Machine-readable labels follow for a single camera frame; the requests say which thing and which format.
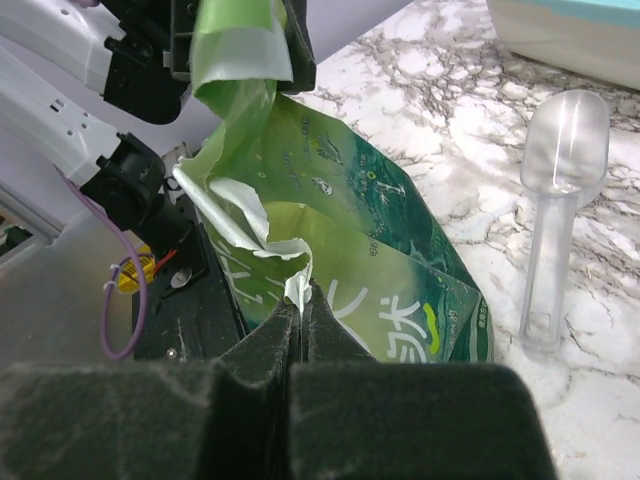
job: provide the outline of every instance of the clear plastic scoop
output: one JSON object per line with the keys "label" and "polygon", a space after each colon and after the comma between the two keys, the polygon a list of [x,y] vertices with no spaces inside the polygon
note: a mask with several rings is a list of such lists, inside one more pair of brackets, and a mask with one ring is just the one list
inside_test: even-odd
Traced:
{"label": "clear plastic scoop", "polygon": [[520,324],[527,347],[550,352],[560,346],[573,219],[602,190],[608,152],[608,109],[594,93],[555,95],[531,119],[520,171],[537,204]]}

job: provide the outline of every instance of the white plastic bin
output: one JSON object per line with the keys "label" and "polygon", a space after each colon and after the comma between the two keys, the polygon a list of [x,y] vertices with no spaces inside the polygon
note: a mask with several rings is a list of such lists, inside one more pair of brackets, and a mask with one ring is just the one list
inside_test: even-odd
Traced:
{"label": "white plastic bin", "polygon": [[640,90],[640,0],[487,0],[511,50]]}

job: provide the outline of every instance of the white marble table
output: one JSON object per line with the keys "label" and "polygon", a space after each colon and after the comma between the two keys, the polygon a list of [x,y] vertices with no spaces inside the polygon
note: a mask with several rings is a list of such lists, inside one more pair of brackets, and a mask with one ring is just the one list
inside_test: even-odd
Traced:
{"label": "white marble table", "polygon": [[[511,55],[482,0],[414,3],[323,62],[298,97],[411,175],[491,306],[496,359],[531,389],[564,479],[640,478],[640,94]],[[609,104],[609,180],[574,227],[567,331],[546,360],[517,332],[534,208],[526,125],[570,88]]]}

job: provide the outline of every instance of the screw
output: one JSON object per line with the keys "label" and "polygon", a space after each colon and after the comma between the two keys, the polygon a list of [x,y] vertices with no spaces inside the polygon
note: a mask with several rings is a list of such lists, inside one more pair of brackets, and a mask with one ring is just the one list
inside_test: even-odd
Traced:
{"label": "screw", "polygon": [[182,270],[178,270],[171,277],[171,288],[182,288],[191,280],[191,269],[183,268]]}

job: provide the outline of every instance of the green plastic bag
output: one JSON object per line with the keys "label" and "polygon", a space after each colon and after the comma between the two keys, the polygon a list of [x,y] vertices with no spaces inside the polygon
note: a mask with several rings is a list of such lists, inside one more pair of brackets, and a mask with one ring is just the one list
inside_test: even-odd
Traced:
{"label": "green plastic bag", "polygon": [[[276,94],[291,80],[281,4],[251,0],[245,16],[241,3],[200,4],[194,92],[224,121],[174,176],[245,320],[259,325],[283,293],[303,308],[312,276],[380,361],[491,361],[487,303],[410,178],[342,122]],[[226,36],[247,29],[271,42],[263,66],[228,51]],[[252,65],[234,71],[243,56]]]}

